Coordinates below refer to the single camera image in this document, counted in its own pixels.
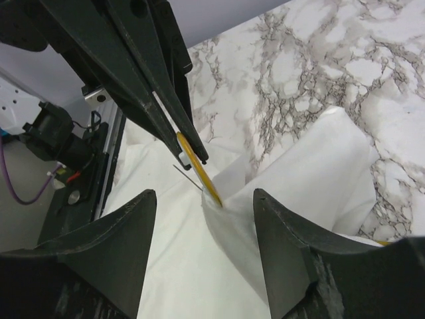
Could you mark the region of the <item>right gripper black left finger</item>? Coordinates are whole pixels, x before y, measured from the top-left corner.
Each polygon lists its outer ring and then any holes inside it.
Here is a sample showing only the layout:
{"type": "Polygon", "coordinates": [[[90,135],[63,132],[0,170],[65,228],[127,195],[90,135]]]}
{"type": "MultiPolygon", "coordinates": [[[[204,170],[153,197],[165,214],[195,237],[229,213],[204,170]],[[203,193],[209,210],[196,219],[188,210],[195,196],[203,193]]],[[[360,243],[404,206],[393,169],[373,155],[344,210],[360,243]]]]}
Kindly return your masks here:
{"type": "Polygon", "coordinates": [[[156,209],[146,189],[66,235],[1,253],[1,317],[136,318],[156,209]]]}

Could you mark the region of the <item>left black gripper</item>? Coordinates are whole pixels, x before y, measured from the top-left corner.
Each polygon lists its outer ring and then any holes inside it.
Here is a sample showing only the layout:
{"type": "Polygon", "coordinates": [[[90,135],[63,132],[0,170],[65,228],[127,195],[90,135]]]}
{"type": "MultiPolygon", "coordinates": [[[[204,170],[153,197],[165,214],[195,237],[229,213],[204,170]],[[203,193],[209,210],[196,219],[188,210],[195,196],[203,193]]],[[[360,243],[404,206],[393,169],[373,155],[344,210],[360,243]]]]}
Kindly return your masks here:
{"type": "Polygon", "coordinates": [[[203,164],[209,159],[191,115],[193,65],[169,2],[2,1],[1,42],[53,48],[86,88],[105,89],[176,158],[181,132],[203,164]]]}

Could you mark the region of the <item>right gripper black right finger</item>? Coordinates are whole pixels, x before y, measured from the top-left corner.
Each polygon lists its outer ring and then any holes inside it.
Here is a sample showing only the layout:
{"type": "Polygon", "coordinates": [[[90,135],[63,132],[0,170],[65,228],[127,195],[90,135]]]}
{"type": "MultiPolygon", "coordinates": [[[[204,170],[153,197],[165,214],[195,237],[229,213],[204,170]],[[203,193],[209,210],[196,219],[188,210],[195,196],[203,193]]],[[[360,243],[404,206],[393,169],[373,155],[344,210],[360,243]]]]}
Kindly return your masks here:
{"type": "Polygon", "coordinates": [[[423,318],[424,239],[374,247],[342,237],[254,191],[273,318],[423,318]]]}

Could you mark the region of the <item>white t-shirt with flower print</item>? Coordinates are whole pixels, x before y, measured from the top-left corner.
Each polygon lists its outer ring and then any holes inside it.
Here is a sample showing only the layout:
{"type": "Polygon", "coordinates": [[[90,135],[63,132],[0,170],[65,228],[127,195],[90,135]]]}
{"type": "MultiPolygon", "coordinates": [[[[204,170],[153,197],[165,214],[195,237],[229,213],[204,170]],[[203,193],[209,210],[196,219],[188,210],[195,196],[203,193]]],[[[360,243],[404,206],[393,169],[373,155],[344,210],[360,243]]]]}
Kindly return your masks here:
{"type": "Polygon", "coordinates": [[[243,154],[207,145],[216,204],[194,173],[183,176],[162,142],[130,124],[124,130],[106,213],[146,189],[157,198],[138,318],[284,317],[318,286],[316,306],[340,318],[335,277],[310,253],[335,237],[356,236],[375,204],[365,134],[341,107],[326,109],[289,150],[254,179],[243,154]]]}

